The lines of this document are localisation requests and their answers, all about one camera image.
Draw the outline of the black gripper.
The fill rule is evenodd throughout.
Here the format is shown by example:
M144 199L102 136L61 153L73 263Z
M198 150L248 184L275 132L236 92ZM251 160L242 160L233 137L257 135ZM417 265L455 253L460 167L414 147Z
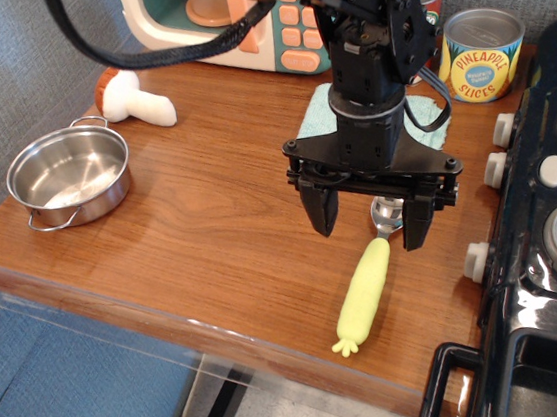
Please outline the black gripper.
M405 90L386 104L364 106L328 94L337 130L292 139L283 145L288 181L299 191L313 229L329 237L336 224L340 191L403 199L403 246L424 245L435 210L454 206L458 159L411 137L403 121Z

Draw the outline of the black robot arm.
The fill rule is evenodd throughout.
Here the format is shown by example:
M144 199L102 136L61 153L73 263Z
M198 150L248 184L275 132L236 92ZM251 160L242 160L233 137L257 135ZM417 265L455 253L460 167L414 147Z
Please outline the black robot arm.
M437 50L438 29L421 0L300 2L315 13L330 57L327 100L336 128L284 144L289 181L322 235L333 230L340 192L402 199L403 245L420 248L434 213L455 204L463 167L405 129L413 117L406 95L413 77L445 91L426 67Z

